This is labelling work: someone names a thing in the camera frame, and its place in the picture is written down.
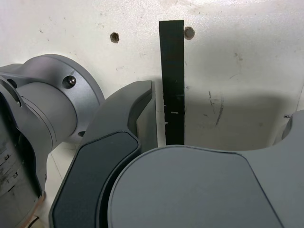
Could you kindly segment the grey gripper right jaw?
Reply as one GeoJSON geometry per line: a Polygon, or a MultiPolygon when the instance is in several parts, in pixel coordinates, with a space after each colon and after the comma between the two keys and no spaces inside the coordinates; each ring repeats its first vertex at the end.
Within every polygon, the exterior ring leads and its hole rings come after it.
{"type": "Polygon", "coordinates": [[[119,174],[108,202],[111,228],[301,228],[304,113],[279,143],[225,152],[168,146],[119,174]]]}

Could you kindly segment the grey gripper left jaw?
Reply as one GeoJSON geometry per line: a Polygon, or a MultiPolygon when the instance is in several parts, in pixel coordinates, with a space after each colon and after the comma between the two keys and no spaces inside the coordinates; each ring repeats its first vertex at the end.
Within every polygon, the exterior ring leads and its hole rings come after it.
{"type": "Polygon", "coordinates": [[[112,187],[141,153],[158,146],[155,84],[137,81],[99,107],[49,212],[52,228],[105,228],[112,187]]]}

